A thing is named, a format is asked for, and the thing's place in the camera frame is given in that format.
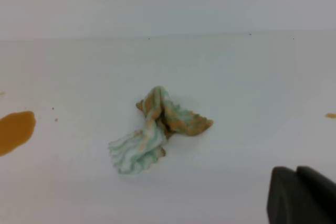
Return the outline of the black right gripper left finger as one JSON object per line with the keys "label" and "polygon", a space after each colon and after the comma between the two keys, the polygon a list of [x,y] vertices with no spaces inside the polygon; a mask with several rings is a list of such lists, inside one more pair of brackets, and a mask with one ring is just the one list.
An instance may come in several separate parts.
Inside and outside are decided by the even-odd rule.
{"label": "black right gripper left finger", "polygon": [[271,224],[328,223],[327,214],[315,202],[297,173],[286,167],[272,170],[267,216]]}

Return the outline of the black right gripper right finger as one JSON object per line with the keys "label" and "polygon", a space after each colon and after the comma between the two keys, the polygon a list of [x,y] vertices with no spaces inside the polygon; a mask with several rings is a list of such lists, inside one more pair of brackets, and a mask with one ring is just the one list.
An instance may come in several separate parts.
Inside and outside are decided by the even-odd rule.
{"label": "black right gripper right finger", "polygon": [[331,223],[335,223],[335,183],[308,166],[298,166],[296,173]]}

